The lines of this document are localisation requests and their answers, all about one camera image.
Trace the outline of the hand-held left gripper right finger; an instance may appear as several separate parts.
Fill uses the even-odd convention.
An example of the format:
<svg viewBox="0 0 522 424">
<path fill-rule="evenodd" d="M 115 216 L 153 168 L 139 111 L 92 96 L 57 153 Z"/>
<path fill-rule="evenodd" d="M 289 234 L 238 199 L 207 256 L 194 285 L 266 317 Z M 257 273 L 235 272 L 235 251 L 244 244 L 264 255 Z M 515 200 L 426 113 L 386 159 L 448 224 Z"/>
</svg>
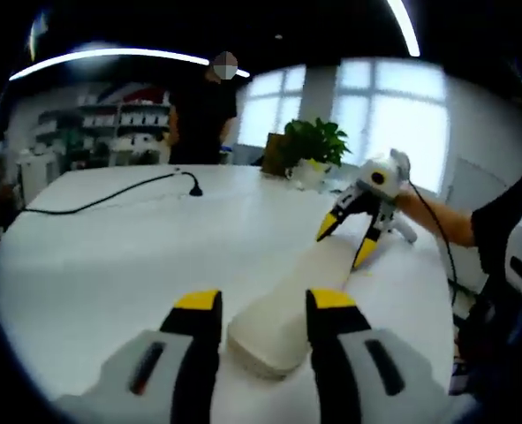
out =
<svg viewBox="0 0 522 424">
<path fill-rule="evenodd" d="M 306 290 L 306 331 L 322 423 L 457 423 L 473 405 L 449 395 L 423 355 L 372 327 L 344 292 Z"/>
</svg>

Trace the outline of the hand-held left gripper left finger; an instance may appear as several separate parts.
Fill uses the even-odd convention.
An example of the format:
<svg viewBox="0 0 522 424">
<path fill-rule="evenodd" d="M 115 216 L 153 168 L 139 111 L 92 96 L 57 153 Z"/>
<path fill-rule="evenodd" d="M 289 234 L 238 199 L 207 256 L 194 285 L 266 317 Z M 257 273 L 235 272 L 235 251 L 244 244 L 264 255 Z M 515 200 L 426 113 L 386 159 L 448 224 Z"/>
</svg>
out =
<svg viewBox="0 0 522 424">
<path fill-rule="evenodd" d="M 146 329 L 102 364 L 96 383 L 63 395 L 64 423 L 208 423 L 222 339 L 222 293 L 187 293 L 158 329 Z"/>
</svg>

